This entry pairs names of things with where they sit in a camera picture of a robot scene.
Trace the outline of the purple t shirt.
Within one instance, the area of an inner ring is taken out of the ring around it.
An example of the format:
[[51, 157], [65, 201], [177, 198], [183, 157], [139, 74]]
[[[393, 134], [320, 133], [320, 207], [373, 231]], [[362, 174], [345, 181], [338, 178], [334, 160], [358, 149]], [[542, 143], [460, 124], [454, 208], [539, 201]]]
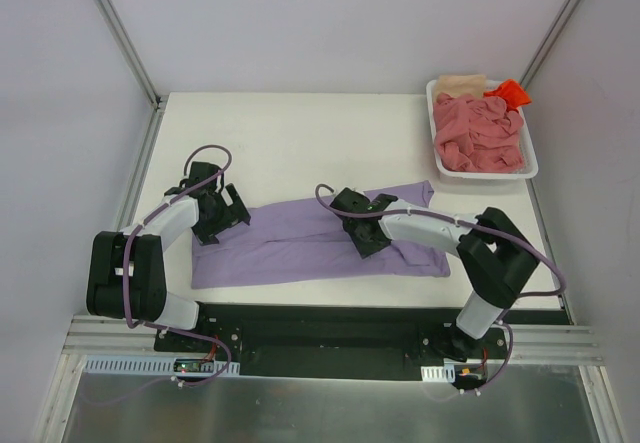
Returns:
[[444, 252], [394, 241], [365, 259], [342, 222], [313, 198], [250, 210], [248, 225], [223, 231], [219, 242], [192, 244], [194, 289], [261, 286], [310, 280], [392, 275], [446, 278]]

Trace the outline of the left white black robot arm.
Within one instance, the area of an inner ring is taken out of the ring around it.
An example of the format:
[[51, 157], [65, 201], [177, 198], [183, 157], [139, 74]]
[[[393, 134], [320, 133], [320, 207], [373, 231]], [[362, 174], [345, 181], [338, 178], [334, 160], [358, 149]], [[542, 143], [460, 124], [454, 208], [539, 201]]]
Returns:
[[177, 328], [176, 338], [188, 351], [204, 350], [210, 326], [199, 318], [198, 302], [168, 290], [164, 253], [190, 231], [204, 247], [251, 216], [223, 169], [207, 162], [191, 164], [186, 178], [167, 190], [145, 219], [120, 232], [102, 231], [92, 245], [86, 293], [90, 314]]

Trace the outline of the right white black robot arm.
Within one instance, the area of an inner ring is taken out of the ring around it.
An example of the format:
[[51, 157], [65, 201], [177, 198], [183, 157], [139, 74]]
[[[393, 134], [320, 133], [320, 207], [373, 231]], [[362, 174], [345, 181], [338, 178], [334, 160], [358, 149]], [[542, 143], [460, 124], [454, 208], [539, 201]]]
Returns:
[[397, 196], [373, 199], [349, 188], [327, 206], [342, 221], [357, 252], [368, 258], [393, 242], [414, 243], [461, 261], [472, 292], [451, 326], [429, 338], [439, 355], [464, 362], [481, 351], [486, 333], [514, 305], [539, 265], [528, 241], [497, 208], [470, 221], [430, 211]]

